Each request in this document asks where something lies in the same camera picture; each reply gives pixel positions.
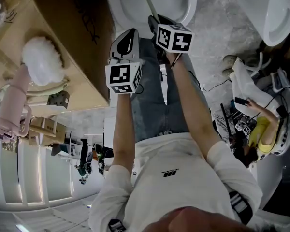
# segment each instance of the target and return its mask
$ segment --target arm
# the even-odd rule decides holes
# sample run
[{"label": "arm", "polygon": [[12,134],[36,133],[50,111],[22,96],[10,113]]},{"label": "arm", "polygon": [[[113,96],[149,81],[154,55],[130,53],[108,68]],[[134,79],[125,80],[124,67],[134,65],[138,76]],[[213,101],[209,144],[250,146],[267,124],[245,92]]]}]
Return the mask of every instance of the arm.
[{"label": "arm", "polygon": [[123,207],[132,193],[131,174],[120,165],[111,166],[99,194],[93,200],[89,226],[94,232],[107,232],[111,219],[124,217]]},{"label": "arm", "polygon": [[229,189],[239,192],[248,201],[252,211],[256,212],[261,202],[262,191],[251,172],[235,158],[224,142],[220,141],[211,148],[207,162],[221,182]]},{"label": "arm", "polygon": [[118,95],[113,152],[113,165],[121,165],[131,174],[135,156],[135,139],[130,94]]},{"label": "arm", "polygon": [[123,218],[121,211],[132,193],[134,147],[130,94],[120,94],[113,139],[114,161],[99,194],[91,205],[89,214],[89,225],[93,231],[109,231],[108,223],[111,219]]},{"label": "arm", "polygon": [[[172,64],[175,56],[168,54],[167,57]],[[210,148],[216,142],[221,141],[221,139],[213,128],[209,109],[205,106],[195,90],[191,82],[190,74],[185,68],[181,58],[174,65],[173,73],[185,121],[192,138],[198,144],[200,151],[206,159]]]},{"label": "arm", "polygon": [[262,114],[270,122],[270,124],[267,126],[261,137],[261,143],[263,145],[272,144],[273,140],[276,138],[279,119],[271,111],[267,110],[264,107],[259,106],[252,99],[248,99],[248,101],[249,101],[248,107]]}]

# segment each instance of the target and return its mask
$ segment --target shirt logo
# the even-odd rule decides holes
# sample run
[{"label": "shirt logo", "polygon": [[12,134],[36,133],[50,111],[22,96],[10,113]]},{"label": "shirt logo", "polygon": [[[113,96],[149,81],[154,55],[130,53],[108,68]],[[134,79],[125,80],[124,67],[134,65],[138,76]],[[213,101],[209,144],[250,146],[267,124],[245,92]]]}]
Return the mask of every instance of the shirt logo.
[{"label": "shirt logo", "polygon": [[163,171],[161,173],[163,173],[163,177],[169,177],[169,176],[175,175],[177,170],[178,170],[178,168],[168,170],[168,171]]}]

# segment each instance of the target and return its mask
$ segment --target black device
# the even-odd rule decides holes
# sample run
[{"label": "black device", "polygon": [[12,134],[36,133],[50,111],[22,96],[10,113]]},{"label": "black device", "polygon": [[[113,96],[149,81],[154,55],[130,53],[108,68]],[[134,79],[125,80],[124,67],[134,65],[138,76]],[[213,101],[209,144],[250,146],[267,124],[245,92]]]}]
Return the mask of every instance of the black device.
[{"label": "black device", "polygon": [[234,98],[234,102],[238,103],[238,104],[241,104],[241,105],[244,105],[244,106],[247,106],[247,104],[249,104],[249,101],[244,100],[244,99],[239,98],[239,97],[235,97]]}]

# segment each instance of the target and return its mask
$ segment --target marble floor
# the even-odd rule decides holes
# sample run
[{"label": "marble floor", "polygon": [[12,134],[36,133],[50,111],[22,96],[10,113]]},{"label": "marble floor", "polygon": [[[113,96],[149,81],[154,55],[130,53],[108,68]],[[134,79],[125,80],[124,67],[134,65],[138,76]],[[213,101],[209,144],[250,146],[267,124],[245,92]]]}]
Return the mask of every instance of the marble floor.
[{"label": "marble floor", "polygon": [[[227,78],[221,74],[221,61],[227,54],[244,57],[254,52],[261,38],[241,10],[236,0],[198,0],[195,16],[188,27],[196,34],[190,54],[196,76],[203,88],[209,90]],[[212,111],[220,103],[232,99],[230,82],[204,94]],[[77,137],[101,141],[104,119],[114,117],[114,100],[103,109],[70,112],[59,115],[58,121],[73,131]]]}]

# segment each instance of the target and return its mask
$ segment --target sneaker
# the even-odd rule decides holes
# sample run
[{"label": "sneaker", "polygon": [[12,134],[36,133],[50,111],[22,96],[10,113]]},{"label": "sneaker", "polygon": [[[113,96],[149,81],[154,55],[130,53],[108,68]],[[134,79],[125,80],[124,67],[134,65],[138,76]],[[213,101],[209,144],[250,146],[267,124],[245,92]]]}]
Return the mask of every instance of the sneaker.
[{"label": "sneaker", "polygon": [[222,64],[224,66],[224,69],[229,69],[232,68],[235,61],[237,59],[237,56],[235,55],[227,55],[223,58],[222,60]]},{"label": "sneaker", "polygon": [[222,71],[222,75],[226,78],[229,78],[230,74],[233,72],[233,65],[237,59],[235,55],[227,55],[222,60],[222,65],[224,70]]}]

